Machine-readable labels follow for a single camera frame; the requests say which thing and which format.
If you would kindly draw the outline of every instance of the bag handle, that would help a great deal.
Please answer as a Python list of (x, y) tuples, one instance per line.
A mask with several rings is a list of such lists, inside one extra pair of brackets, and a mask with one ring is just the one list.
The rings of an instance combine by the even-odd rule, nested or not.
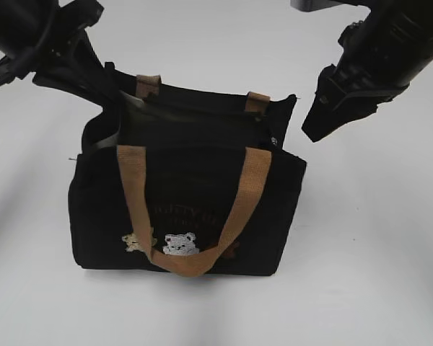
[(139, 245), (151, 263), (186, 277), (196, 277), (208, 272), (222, 253), (242, 233), (261, 199), (271, 166), (270, 151), (246, 148), (234, 205), (224, 225), (218, 245), (198, 254), (176, 256), (163, 254), (152, 247), (151, 224), (144, 195), (146, 148), (118, 146), (117, 152), (123, 191)]
[(162, 78), (160, 76), (136, 76), (136, 97), (146, 99), (150, 94), (157, 96), (160, 91)]
[[(162, 85), (161, 76), (145, 76), (142, 74), (136, 75), (136, 94), (139, 99), (146, 99), (153, 94), (158, 96)], [(269, 96), (249, 92), (245, 101), (246, 112), (259, 112), (262, 115), (266, 113), (271, 98)]]

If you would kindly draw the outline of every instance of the bag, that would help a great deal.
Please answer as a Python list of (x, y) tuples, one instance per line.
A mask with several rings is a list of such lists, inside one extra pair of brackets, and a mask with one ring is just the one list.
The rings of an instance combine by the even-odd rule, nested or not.
[(306, 169), (282, 150), (297, 98), (198, 92), (106, 70), (125, 102), (82, 135), (69, 189), (76, 263), (274, 274)]

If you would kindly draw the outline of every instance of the white background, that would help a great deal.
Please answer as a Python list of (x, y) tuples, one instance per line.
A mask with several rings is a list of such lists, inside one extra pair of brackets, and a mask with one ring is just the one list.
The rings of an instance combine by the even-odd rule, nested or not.
[(71, 256), (68, 158), (100, 110), (17, 81), (0, 89), (0, 346), (433, 345), (433, 64), (396, 102), (313, 144), (300, 127), (317, 76), (366, 9), (102, 4), (89, 35), (125, 72), (301, 98), (286, 144), (309, 163), (294, 226), (271, 278), (82, 270)]

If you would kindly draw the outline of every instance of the bear patch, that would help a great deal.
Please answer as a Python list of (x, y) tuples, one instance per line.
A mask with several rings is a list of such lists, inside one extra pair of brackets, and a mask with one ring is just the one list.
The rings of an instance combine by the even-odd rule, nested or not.
[[(127, 252), (133, 252), (133, 251), (141, 251), (144, 252), (144, 250), (141, 248), (141, 245), (138, 243), (138, 239), (136, 238), (135, 233), (127, 234), (126, 236), (122, 237), (122, 241), (127, 244), (127, 248), (125, 251)], [(157, 244), (157, 239), (152, 238), (152, 246)]]
[(167, 245), (163, 247), (164, 254), (173, 254), (175, 256), (189, 256), (198, 254), (200, 250), (194, 244), (196, 235), (187, 234), (167, 234), (165, 241)]

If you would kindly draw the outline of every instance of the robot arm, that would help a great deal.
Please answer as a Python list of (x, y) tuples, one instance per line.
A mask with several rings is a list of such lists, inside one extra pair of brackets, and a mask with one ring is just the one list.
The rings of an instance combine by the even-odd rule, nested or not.
[[(348, 26), (339, 39), (344, 54), (319, 76), (316, 98), (303, 131), (314, 142), (351, 121), (375, 112), (409, 87), (433, 61), (433, 0), (345, 0), (371, 9), (363, 22)], [(292, 0), (314, 11), (337, 1)]]
[[(433, 61), (433, 0), (292, 0), (302, 11), (338, 4), (371, 9), (348, 26), (337, 66), (319, 76), (314, 104), (302, 129), (319, 141), (351, 121), (377, 112), (409, 87)], [(0, 86), (34, 71), (34, 83), (60, 89), (103, 107), (116, 106), (120, 92), (97, 59), (86, 27), (101, 17), (96, 0), (0, 0)]]

